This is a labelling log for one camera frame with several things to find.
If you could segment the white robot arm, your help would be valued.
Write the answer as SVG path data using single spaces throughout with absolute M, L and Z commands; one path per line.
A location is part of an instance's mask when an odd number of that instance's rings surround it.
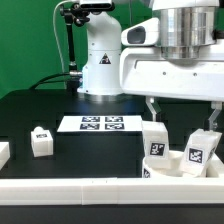
M 107 11 L 122 0 L 81 0 L 89 13 L 83 89 L 91 95 L 128 93 L 224 104 L 224 31 L 216 29 L 224 0 L 141 0 L 152 17 L 122 30 Z

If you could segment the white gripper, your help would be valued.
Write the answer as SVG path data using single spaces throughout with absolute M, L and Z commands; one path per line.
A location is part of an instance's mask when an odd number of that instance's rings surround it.
M 224 102 L 224 46 L 202 47 L 197 59 L 174 61 L 164 60 L 157 48 L 126 48 L 120 85 L 125 93 L 147 96 L 154 122 L 161 112 L 154 97 L 213 101 L 204 129 L 215 131 Z

